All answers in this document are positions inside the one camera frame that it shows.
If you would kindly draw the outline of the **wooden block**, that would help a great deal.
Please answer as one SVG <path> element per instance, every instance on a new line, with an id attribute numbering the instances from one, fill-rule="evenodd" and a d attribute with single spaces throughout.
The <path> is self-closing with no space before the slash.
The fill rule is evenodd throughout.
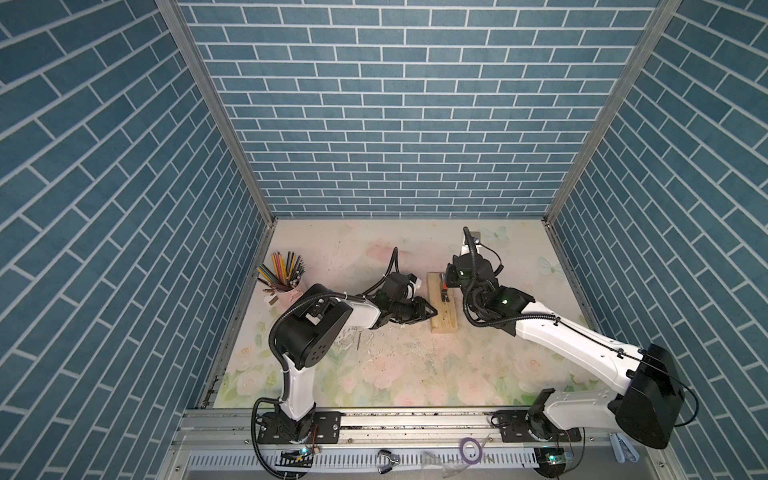
<path id="1" fill-rule="evenodd" d="M 427 290 L 430 304 L 438 311 L 437 315 L 430 319 L 431 333 L 456 333 L 458 331 L 457 302 L 450 290 L 448 290 L 450 302 L 443 303 L 441 301 L 438 272 L 429 272 L 427 274 Z"/>

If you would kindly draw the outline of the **red-handled claw hammer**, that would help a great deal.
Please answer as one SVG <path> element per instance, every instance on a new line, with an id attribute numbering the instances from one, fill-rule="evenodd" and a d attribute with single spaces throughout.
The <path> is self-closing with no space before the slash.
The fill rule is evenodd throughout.
<path id="1" fill-rule="evenodd" d="M 449 303 L 450 302 L 450 296 L 449 291 L 447 287 L 447 280 L 446 280 L 446 274 L 444 272 L 439 273 L 439 284 L 440 284 L 440 298 L 443 303 Z"/>

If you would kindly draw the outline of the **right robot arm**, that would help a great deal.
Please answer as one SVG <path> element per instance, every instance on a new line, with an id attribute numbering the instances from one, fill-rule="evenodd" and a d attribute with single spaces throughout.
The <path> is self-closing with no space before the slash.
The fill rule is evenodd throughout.
<path id="1" fill-rule="evenodd" d="M 597 429 L 666 448 L 673 431 L 684 425 L 678 417 L 693 393 L 680 379 L 673 355 L 656 344 L 622 343 L 564 318 L 532 295 L 502 285 L 499 272 L 473 250 L 447 265 L 446 285 L 461 291 L 467 320 L 545 347 L 605 386 L 577 393 L 543 389 L 526 414 L 531 434 L 551 440 L 576 429 Z"/>

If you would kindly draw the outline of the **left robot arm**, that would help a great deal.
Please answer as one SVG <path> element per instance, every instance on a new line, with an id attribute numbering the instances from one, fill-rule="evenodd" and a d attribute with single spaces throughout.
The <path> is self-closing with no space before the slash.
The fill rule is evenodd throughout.
<path id="1" fill-rule="evenodd" d="M 417 294 L 413 274 L 390 272 L 358 295 L 314 284 L 276 320 L 268 337 L 279 362 L 283 388 L 276 410 L 299 422 L 316 407 L 315 366 L 345 330 L 377 330 L 390 323 L 412 325 L 430 320 L 437 309 Z"/>

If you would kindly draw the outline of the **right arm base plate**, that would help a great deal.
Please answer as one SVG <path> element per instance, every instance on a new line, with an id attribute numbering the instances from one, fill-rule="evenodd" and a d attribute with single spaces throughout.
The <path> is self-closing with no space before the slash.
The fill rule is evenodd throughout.
<path id="1" fill-rule="evenodd" d="M 490 425 L 499 430 L 505 443 L 581 441 L 581 430 L 562 430 L 542 413 L 531 414 L 524 409 L 499 410 L 490 415 Z"/>

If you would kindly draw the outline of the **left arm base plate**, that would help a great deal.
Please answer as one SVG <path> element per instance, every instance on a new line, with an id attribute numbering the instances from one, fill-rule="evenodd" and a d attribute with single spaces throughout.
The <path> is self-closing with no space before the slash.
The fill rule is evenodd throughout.
<path id="1" fill-rule="evenodd" d="M 267 412 L 256 427 L 258 444 L 337 444 L 342 414 L 338 411 L 310 411 L 300 420 L 285 412 Z"/>

